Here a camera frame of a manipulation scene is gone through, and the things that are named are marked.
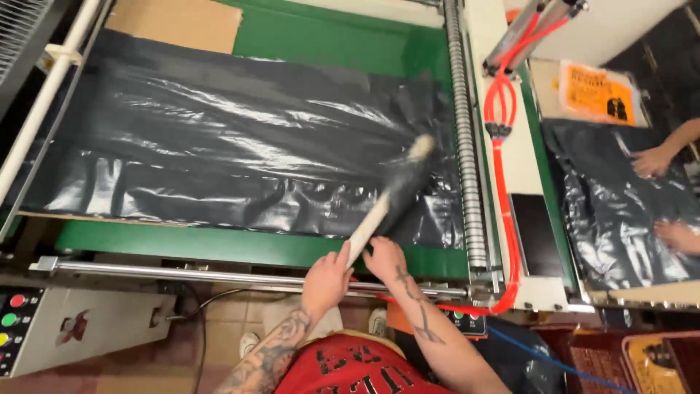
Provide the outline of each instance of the red tank top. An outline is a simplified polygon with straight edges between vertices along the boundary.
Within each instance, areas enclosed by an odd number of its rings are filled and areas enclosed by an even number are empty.
[[[428,383],[395,351],[369,339],[335,334],[311,342],[276,394],[449,394]]]

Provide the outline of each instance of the white sneaker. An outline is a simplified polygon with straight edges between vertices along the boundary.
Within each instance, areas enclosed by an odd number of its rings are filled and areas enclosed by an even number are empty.
[[[241,337],[241,343],[238,348],[238,353],[241,358],[246,357],[258,344],[260,337],[255,332],[247,332]]]
[[[377,308],[370,315],[370,334],[384,338],[386,330],[386,309]]]

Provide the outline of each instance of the hand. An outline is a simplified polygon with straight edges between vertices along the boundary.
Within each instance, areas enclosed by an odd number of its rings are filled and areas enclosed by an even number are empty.
[[[676,153],[666,148],[664,145],[646,151],[636,152],[633,154],[635,160],[632,163],[632,167],[634,167],[634,170],[642,178],[651,176],[661,177],[666,174],[675,154]]]
[[[370,240],[374,252],[362,251],[367,269],[382,282],[394,280],[398,272],[407,272],[406,257],[399,245],[385,237],[374,237]]]
[[[668,246],[685,254],[700,255],[700,235],[682,222],[656,222],[654,233]]]
[[[321,319],[347,293],[350,277],[355,271],[353,268],[345,271],[349,255],[350,242],[346,241],[339,254],[328,253],[309,269],[304,278],[302,307],[312,318]]]

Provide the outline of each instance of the control panel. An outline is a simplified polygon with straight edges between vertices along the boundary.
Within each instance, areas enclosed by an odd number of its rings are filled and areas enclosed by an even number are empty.
[[[35,287],[0,287],[0,376],[11,373],[43,293]]]

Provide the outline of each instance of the ventilation grille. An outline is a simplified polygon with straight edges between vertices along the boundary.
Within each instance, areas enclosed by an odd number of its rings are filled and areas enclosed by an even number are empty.
[[[53,0],[0,0],[0,85]]]

